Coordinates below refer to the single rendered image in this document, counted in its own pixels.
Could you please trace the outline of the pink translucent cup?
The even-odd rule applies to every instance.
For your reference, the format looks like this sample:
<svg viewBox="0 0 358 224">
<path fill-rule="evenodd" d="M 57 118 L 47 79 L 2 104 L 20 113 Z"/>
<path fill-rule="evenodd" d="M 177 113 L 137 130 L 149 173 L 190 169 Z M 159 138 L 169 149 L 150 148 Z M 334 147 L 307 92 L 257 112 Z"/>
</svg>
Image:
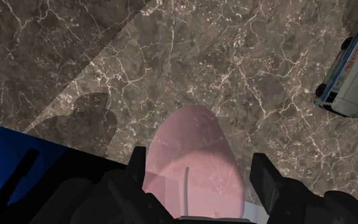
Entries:
<svg viewBox="0 0 358 224">
<path fill-rule="evenodd" d="M 143 189 L 175 218 L 242 217 L 244 179 L 214 113 L 186 106 L 159 126 L 149 145 Z"/>
</svg>

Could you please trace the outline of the white toy van blue stripe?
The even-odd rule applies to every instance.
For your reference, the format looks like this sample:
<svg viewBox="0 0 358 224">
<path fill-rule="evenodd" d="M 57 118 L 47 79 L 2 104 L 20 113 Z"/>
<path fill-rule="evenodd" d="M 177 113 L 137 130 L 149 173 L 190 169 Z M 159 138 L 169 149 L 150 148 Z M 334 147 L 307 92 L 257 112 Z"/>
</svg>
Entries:
<svg viewBox="0 0 358 224">
<path fill-rule="evenodd" d="M 334 114 L 358 118 L 358 19 L 316 88 L 313 103 Z"/>
</svg>

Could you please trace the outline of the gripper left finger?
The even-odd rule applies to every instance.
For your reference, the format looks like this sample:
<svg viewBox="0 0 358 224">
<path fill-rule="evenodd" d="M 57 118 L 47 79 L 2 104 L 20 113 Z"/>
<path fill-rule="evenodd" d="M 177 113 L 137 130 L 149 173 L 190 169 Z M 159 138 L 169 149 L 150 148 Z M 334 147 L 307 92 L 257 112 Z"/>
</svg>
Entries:
<svg viewBox="0 0 358 224">
<path fill-rule="evenodd" d="M 107 171 L 96 185 L 64 181 L 29 224 L 176 224 L 152 194 L 142 190 L 146 148 L 136 146 L 125 170 Z"/>
</svg>

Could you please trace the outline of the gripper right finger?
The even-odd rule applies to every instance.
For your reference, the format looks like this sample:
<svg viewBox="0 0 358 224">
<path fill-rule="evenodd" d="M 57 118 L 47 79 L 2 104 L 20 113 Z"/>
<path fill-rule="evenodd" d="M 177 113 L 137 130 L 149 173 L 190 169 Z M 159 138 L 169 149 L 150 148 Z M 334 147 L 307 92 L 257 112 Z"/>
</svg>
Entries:
<svg viewBox="0 0 358 224">
<path fill-rule="evenodd" d="M 312 193 L 301 181 L 283 177 L 264 153 L 252 156 L 250 182 L 266 213 L 266 224 L 358 224 L 358 200 L 349 193 Z"/>
</svg>

